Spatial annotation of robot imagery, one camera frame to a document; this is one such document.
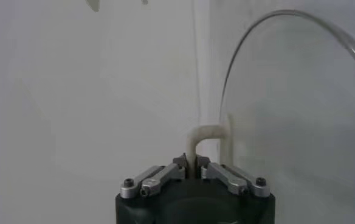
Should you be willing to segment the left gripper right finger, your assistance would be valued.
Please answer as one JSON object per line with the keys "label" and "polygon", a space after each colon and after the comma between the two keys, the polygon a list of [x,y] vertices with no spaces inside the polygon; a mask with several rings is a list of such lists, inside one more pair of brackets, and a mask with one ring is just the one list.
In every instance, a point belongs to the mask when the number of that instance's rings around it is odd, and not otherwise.
{"label": "left gripper right finger", "polygon": [[196,157],[197,173],[201,179],[219,180],[234,195],[248,192],[259,198],[268,198],[269,185],[263,177],[255,177],[236,166],[212,163],[208,157]]}

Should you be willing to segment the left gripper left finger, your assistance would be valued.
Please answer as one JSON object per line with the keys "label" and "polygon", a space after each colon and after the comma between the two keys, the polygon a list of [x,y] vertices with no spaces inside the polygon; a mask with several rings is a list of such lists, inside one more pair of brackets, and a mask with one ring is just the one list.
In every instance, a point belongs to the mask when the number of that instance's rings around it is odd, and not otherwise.
{"label": "left gripper left finger", "polygon": [[134,178],[127,178],[120,187],[121,198],[152,197],[160,194],[171,180],[183,180],[187,175],[187,158],[183,153],[167,166],[151,166]]}

